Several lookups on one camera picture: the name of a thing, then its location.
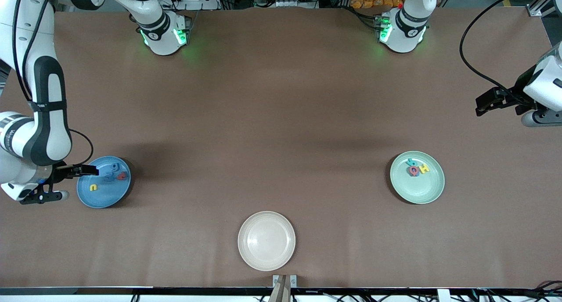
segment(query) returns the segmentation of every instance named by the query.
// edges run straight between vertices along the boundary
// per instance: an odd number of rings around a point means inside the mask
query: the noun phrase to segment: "green plate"
[[[412,176],[408,160],[418,167],[418,176]],[[419,167],[427,165],[429,172],[421,174]],[[440,164],[426,153],[410,151],[400,154],[392,162],[390,181],[398,194],[415,204],[428,204],[441,196],[445,188],[445,174]]]

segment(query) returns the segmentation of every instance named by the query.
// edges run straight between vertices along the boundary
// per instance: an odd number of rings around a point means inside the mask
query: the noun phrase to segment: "table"
[[[152,54],[122,13],[57,14],[69,126],[135,168],[127,199],[22,206],[0,198],[0,286],[532,288],[562,278],[562,129],[514,110],[474,114],[490,84],[458,56],[479,10],[438,9],[410,54],[344,10],[201,12],[191,44]],[[466,40],[504,84],[549,49],[538,18],[496,8]],[[28,113],[14,76],[1,110]],[[392,159],[435,157],[443,195],[403,202]],[[88,154],[74,137],[68,162]],[[259,272],[237,250],[255,212],[295,227],[297,249]]]

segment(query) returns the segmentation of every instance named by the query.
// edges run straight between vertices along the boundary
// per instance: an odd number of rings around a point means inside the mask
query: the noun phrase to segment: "white plate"
[[[291,222],[277,212],[253,214],[238,233],[238,250],[251,268],[273,271],[283,267],[295,252],[295,230]]]

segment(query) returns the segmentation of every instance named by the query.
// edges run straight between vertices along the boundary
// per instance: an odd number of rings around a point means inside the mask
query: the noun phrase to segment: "tabletop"
[[[458,42],[479,10],[437,9],[425,40],[395,54],[349,12],[204,11],[189,46],[156,56],[123,13],[57,13],[68,124],[94,157],[133,167],[108,209],[0,198],[0,286],[532,288],[562,278],[561,128],[512,108],[477,118],[492,86]],[[539,18],[496,8],[466,40],[472,64],[511,86],[550,48]],[[14,75],[0,110],[29,114]],[[88,145],[74,136],[67,162]],[[413,205],[388,169],[419,150],[442,196]],[[260,272],[238,253],[251,214],[293,224],[293,258]]]

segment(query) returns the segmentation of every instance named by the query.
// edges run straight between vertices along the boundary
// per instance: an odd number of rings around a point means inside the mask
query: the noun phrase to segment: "glowing green light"
[[[420,39],[418,40],[418,43],[423,40],[423,34],[425,33],[425,30],[426,30],[426,29],[427,29],[427,26],[424,26],[424,27],[423,27],[423,30],[421,31]]]
[[[385,30],[381,31],[381,41],[382,42],[387,42],[388,41],[388,37],[390,36],[390,33],[392,32],[392,24],[389,24],[387,28],[385,28]]]
[[[146,40],[146,36],[144,36],[144,32],[142,32],[142,30],[140,31],[140,34],[142,34],[142,38],[144,39],[144,44],[148,46],[148,41]]]
[[[185,32],[183,32],[182,30],[179,30],[179,31],[178,31],[178,30],[174,29],[174,34],[175,34],[175,36],[176,36],[176,38],[177,38],[177,42],[178,42],[180,45],[183,45],[183,44],[185,44],[185,43],[187,42],[187,39],[185,38]]]

